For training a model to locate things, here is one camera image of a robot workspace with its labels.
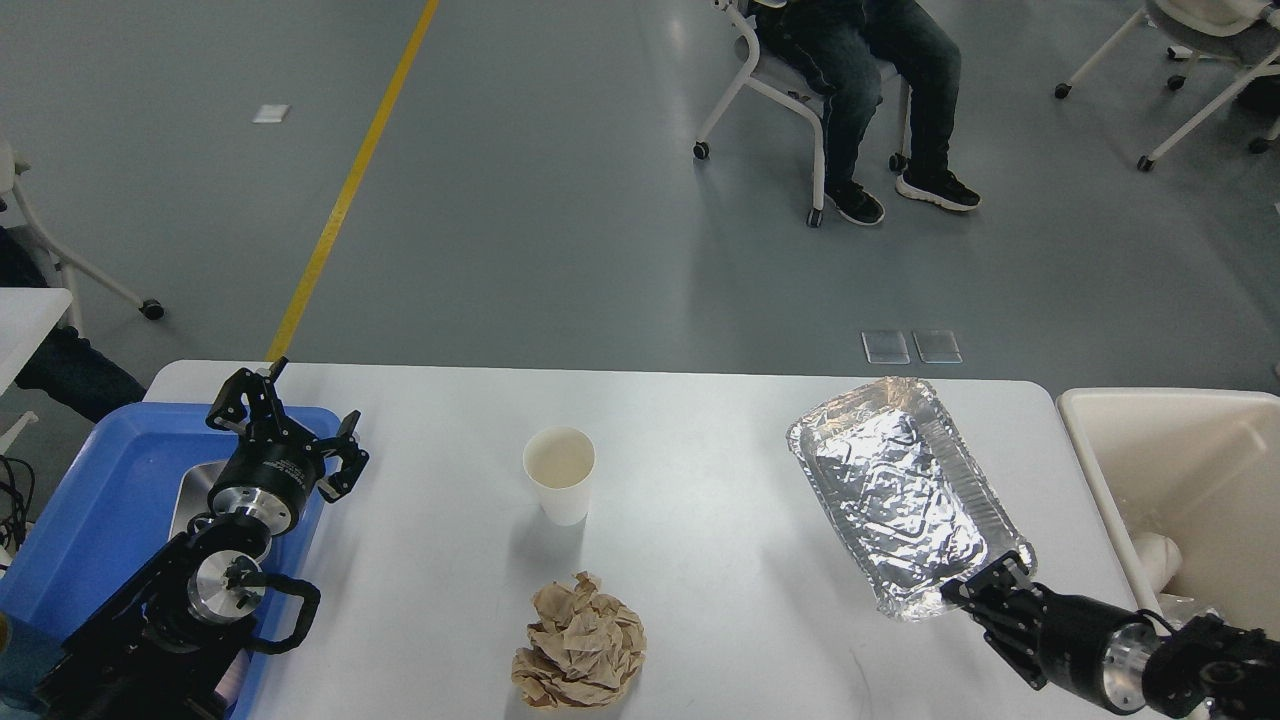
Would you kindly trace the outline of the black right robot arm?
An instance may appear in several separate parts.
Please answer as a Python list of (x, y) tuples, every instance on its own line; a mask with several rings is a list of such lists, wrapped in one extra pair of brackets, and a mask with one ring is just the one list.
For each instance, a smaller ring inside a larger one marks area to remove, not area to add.
[(1149, 610), (1062, 594), (1032, 580), (1014, 551), (940, 592), (1036, 691), (1056, 685), (1116, 715), (1189, 717), (1201, 706), (1212, 719), (1279, 715), (1279, 647), (1261, 629), (1215, 614), (1174, 626)]

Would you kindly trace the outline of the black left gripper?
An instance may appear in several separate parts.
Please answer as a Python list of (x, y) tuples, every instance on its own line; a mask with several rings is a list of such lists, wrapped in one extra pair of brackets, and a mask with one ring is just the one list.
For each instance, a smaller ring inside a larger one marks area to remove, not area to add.
[[(287, 443), (296, 438), (294, 421), (276, 393), (276, 382), (288, 360), (279, 357), (265, 372), (241, 368), (221, 386), (211, 404), (206, 425), (229, 430), (239, 439), (232, 456), (207, 492), (216, 515), (241, 514), (262, 523), (270, 536), (292, 532), (305, 514), (314, 488), (326, 503), (344, 498), (358, 482), (370, 455), (357, 438), (361, 411), (347, 414), (337, 434)], [(337, 460), (328, 471), (325, 461)]]

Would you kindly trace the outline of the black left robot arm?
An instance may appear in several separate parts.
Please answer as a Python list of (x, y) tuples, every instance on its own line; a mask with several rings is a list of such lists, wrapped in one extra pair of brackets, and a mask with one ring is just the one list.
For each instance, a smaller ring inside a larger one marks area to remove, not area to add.
[(274, 541), (312, 495), (346, 497), (369, 462), (358, 413), (323, 438), (276, 392), (287, 357), (242, 368), (206, 418), (237, 445), (206, 509), (169, 539), (63, 643), (36, 684), (47, 719), (221, 719), (218, 684), (243, 653), (280, 655), (307, 638), (321, 602), (310, 582), (266, 571)]

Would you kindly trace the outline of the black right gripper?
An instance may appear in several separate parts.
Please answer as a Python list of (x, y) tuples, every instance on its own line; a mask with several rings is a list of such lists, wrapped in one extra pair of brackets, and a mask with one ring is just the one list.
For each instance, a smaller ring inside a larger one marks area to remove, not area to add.
[(1142, 676), (1160, 644), (1155, 624), (1082, 594), (1032, 587), (1016, 550), (940, 587), (965, 612), (986, 611), (986, 643), (1033, 689), (1057, 685), (1116, 715), (1147, 706)]

